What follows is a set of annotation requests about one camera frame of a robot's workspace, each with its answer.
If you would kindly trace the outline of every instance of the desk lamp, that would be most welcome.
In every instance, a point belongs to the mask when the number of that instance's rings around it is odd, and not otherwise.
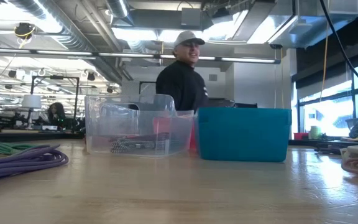
[[[32,129],[32,110],[33,109],[41,109],[41,96],[37,95],[25,95],[22,101],[22,107],[28,108],[29,110],[29,122],[27,129]]]

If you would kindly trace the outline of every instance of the workbench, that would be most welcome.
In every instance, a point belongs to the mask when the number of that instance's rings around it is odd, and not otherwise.
[[[358,176],[340,156],[289,148],[284,163],[89,155],[0,179],[0,223],[358,223]]]

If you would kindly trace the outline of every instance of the white baseball cap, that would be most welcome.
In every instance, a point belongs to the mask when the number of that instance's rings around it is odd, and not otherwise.
[[[198,45],[205,44],[205,41],[203,39],[197,38],[192,31],[186,30],[179,34],[178,38],[173,43],[173,46],[176,47],[176,46],[180,45],[181,43],[183,43],[184,41],[188,41],[188,40],[191,40],[192,42],[194,42]]]

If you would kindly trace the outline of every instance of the person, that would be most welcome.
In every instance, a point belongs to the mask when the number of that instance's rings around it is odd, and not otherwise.
[[[48,109],[49,123],[54,126],[61,126],[62,120],[66,118],[65,109],[61,103],[52,103]]]
[[[208,101],[203,77],[194,71],[203,44],[205,41],[196,38],[192,31],[180,33],[172,52],[176,61],[158,75],[156,94],[172,96],[178,111],[196,111]]]

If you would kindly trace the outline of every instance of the black jacket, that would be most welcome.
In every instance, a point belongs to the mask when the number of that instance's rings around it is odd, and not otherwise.
[[[208,100],[203,78],[184,62],[176,61],[167,66],[158,76],[155,85],[157,94],[173,97],[177,111],[196,111]]]

